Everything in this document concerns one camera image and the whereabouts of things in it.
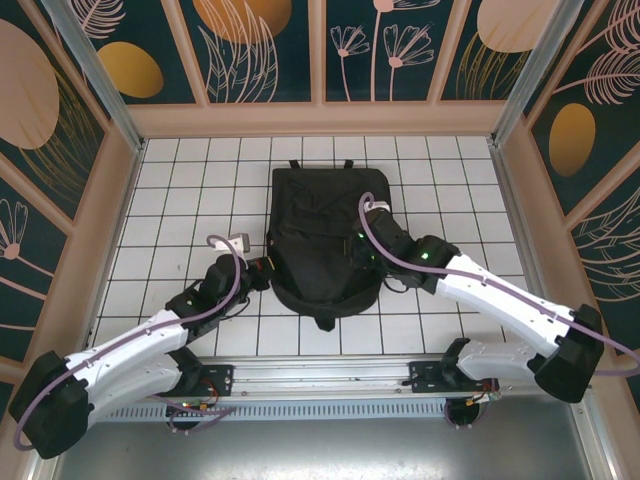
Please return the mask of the black backpack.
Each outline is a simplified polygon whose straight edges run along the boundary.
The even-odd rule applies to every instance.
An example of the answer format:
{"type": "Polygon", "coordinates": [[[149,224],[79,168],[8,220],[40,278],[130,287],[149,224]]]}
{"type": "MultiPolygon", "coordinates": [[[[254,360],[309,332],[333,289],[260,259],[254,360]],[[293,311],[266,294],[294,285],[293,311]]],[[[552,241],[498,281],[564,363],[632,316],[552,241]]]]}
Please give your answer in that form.
{"type": "Polygon", "coordinates": [[[303,168],[292,161],[274,169],[271,179],[271,288],[286,308],[330,332],[338,318],[362,313],[378,298],[383,276],[354,263],[349,239],[363,194],[391,202],[388,179],[351,161],[341,168],[303,168]]]}

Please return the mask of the grey metal panel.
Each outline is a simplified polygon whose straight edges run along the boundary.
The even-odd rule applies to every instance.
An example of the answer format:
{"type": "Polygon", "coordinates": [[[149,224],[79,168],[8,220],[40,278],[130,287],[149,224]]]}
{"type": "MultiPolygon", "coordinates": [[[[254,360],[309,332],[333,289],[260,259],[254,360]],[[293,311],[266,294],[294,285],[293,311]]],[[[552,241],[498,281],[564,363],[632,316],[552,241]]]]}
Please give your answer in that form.
{"type": "Polygon", "coordinates": [[[609,480],[576,435],[437,419],[222,422],[190,436],[100,424],[54,480],[609,480]]]}

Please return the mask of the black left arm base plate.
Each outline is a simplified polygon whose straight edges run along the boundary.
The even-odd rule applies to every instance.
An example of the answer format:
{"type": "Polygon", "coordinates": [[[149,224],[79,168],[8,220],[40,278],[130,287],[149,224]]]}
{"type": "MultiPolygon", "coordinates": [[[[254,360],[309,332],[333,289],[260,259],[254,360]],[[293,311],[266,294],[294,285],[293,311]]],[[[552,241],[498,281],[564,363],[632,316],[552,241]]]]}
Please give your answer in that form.
{"type": "Polygon", "coordinates": [[[200,397],[228,397],[234,384],[233,365],[204,365],[193,390],[200,397]]]}

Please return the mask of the aluminium rail frame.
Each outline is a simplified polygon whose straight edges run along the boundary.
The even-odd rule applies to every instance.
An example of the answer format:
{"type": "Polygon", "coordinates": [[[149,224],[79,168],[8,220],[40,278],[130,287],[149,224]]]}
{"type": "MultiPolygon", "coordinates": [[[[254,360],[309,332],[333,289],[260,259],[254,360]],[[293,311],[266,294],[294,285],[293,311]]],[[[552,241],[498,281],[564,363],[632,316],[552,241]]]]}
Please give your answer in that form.
{"type": "MultiPolygon", "coordinates": [[[[153,395],[195,397],[193,390],[204,365],[234,366],[233,395],[242,389],[410,389],[408,364],[414,362],[367,358],[257,359],[229,363],[201,360],[186,347],[168,353],[141,351],[134,355],[125,351],[90,350],[68,358],[49,352],[39,361],[43,365],[42,377],[37,382],[39,393],[60,404],[85,407],[95,413],[115,410],[153,395]]],[[[543,368],[542,357],[508,345],[494,356],[465,358],[456,354],[416,361],[439,362],[451,385],[448,392],[471,392],[484,385],[497,386],[502,381],[540,384],[550,375],[543,368]]]]}

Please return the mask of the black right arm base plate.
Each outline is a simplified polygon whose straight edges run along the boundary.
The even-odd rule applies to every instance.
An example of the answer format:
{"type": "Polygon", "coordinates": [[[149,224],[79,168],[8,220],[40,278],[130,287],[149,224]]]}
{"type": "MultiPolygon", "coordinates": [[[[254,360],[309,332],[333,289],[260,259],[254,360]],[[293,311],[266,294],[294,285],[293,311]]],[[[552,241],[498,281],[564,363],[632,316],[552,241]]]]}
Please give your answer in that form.
{"type": "Polygon", "coordinates": [[[437,361],[414,361],[408,364],[409,387],[413,393],[448,392],[451,385],[437,361]]]}

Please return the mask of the aluminium corner post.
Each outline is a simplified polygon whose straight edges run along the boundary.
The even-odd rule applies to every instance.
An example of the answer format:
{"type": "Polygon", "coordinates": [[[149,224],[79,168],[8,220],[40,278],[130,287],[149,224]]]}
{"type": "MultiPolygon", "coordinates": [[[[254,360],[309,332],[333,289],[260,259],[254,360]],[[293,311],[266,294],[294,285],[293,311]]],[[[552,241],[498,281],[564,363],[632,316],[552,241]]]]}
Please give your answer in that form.
{"type": "Polygon", "coordinates": [[[490,135],[489,146],[498,149],[508,139],[525,107],[543,82],[569,32],[579,25],[584,5],[592,0],[558,0],[534,43],[490,135]]]}
{"type": "Polygon", "coordinates": [[[73,56],[83,67],[89,82],[106,107],[115,125],[135,154],[139,154],[143,137],[129,114],[121,95],[110,80],[89,38],[77,22],[72,7],[66,0],[42,0],[42,4],[59,28],[73,56]]]}

